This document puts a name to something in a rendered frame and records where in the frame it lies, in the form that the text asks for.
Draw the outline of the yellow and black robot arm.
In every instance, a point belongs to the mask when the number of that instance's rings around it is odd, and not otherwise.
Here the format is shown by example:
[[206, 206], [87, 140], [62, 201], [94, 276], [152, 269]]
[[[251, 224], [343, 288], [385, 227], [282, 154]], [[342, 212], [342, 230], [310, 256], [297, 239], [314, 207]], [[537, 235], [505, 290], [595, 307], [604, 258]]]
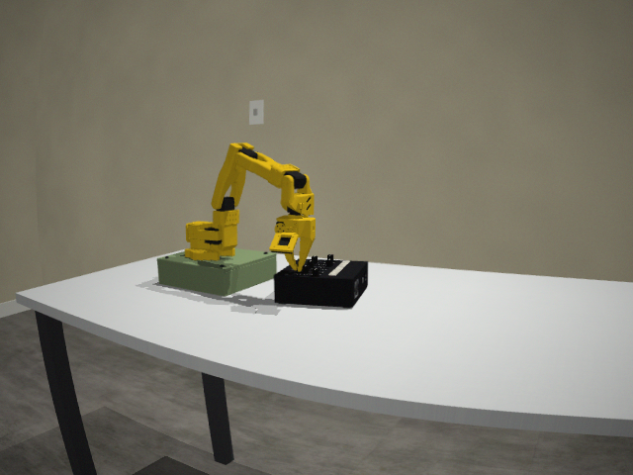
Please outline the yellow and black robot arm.
[[[239, 210], [234, 207], [238, 206], [242, 194], [246, 170], [266, 179], [277, 188], [281, 188], [282, 181], [281, 205], [290, 215], [308, 218], [314, 214], [315, 194], [310, 188], [309, 176], [300, 173], [300, 169], [292, 164], [281, 165], [253, 150], [254, 146], [246, 142], [229, 145], [212, 199], [212, 207], [216, 210], [213, 211], [213, 222], [188, 224], [191, 248], [185, 249], [185, 257], [193, 260], [220, 260], [220, 255], [235, 255]], [[230, 184], [230, 195], [225, 197]], [[294, 193], [294, 189], [298, 189], [297, 193]]]

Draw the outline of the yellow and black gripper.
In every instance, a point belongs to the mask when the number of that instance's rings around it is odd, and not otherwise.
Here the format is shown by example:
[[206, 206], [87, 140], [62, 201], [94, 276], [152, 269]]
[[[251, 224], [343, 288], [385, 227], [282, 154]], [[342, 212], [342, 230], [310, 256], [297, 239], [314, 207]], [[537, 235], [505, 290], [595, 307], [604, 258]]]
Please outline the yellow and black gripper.
[[270, 245], [271, 252], [285, 253], [286, 260], [297, 270], [294, 248], [300, 240], [299, 266], [301, 272], [316, 236], [316, 218], [304, 218], [302, 215], [282, 216], [276, 219], [275, 236]]

